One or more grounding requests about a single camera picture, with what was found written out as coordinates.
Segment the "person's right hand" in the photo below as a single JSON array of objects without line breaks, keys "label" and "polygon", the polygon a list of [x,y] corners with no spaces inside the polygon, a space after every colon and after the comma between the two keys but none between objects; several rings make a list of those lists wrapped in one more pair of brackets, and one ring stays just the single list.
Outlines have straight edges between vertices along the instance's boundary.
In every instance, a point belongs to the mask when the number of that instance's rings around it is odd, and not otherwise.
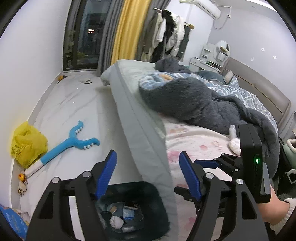
[{"label": "person's right hand", "polygon": [[276,225],[284,219],[290,209],[290,204],[279,200],[272,186],[270,189],[270,201],[268,203],[259,203],[257,206],[263,221]]}]

